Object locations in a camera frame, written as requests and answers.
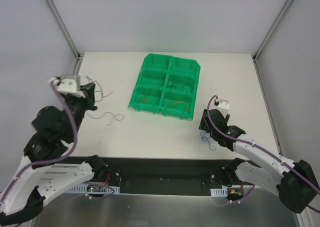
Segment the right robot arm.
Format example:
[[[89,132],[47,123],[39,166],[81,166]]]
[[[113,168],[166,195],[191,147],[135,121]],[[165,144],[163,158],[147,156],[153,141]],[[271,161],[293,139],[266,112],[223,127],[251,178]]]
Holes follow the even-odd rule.
[[[246,160],[237,159],[225,171],[230,184],[239,181],[257,185],[279,198],[290,211],[300,214],[320,194],[320,186],[310,164],[294,161],[254,143],[241,128],[228,125],[217,109],[204,109],[199,129],[207,132],[219,146]]]

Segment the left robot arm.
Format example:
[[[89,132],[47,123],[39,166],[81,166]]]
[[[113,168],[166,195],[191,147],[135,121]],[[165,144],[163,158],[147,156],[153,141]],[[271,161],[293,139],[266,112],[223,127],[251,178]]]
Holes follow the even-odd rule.
[[[65,160],[75,150],[78,131],[86,111],[95,111],[94,83],[81,85],[80,96],[61,94],[50,85],[63,104],[43,107],[32,121],[35,134],[23,150],[20,165],[10,184],[0,194],[1,226],[18,225],[39,215],[45,206],[80,183],[105,181],[108,168],[98,155],[88,157],[75,171],[40,184],[52,165]]]

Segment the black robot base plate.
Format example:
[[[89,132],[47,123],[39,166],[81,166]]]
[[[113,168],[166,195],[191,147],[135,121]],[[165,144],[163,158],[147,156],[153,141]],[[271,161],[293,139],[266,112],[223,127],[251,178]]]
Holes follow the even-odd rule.
[[[228,159],[155,159],[111,158],[93,155],[86,162],[101,167],[108,176],[108,184],[118,187],[121,194],[210,196],[211,190],[220,188],[227,179]]]

